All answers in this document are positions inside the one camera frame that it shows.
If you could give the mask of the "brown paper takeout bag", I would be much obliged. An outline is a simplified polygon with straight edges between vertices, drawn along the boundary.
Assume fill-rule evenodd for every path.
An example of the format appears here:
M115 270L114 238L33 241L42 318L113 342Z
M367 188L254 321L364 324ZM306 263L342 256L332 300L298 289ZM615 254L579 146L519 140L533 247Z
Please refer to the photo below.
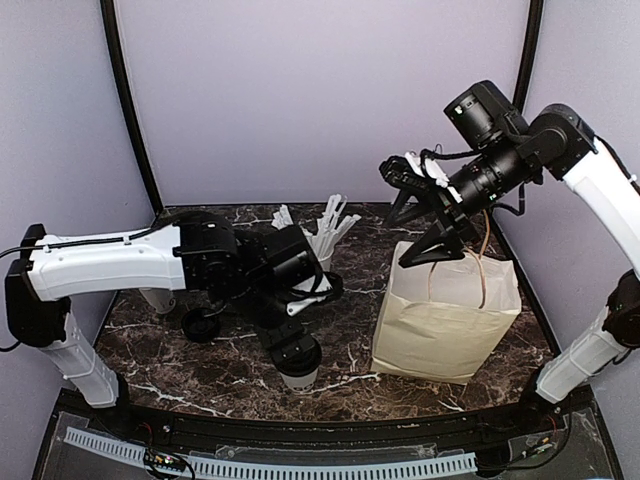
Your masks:
M387 290L372 342L371 370L465 385L489 357L522 302L514 264L479 252L463 258L402 268L410 243L396 244Z

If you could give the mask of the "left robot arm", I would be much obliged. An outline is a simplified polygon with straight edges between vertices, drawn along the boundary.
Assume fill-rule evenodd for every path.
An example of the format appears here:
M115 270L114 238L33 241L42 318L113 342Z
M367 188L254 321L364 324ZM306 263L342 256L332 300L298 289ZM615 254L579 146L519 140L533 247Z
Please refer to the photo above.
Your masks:
M82 237L34 224L12 254L4 280L10 333L42 351L120 436L134 435L141 415L125 401L125 380L84 337L71 309L75 295L135 289L163 314L175 292L204 292L216 308L232 306L262 330L284 379L311 382L318 369L320 347L295 316L333 289L296 225L260 234L203 211Z

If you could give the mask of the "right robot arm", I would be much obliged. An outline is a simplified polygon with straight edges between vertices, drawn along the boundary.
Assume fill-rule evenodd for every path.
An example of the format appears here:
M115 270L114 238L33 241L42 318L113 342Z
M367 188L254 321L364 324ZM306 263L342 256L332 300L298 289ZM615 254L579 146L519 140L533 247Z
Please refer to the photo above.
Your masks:
M475 100L446 109L464 136L471 163L447 176L434 150L391 156L379 167L398 191L387 218L403 224L433 212L435 224L400 257L404 268L460 260L477 237L471 216L500 207L500 198L552 175L582 200L630 266L597 319L569 349L530 379L510 413L521 434L534 432L577 386L639 346L639 186L616 151L569 106L551 104L527 122L510 104Z

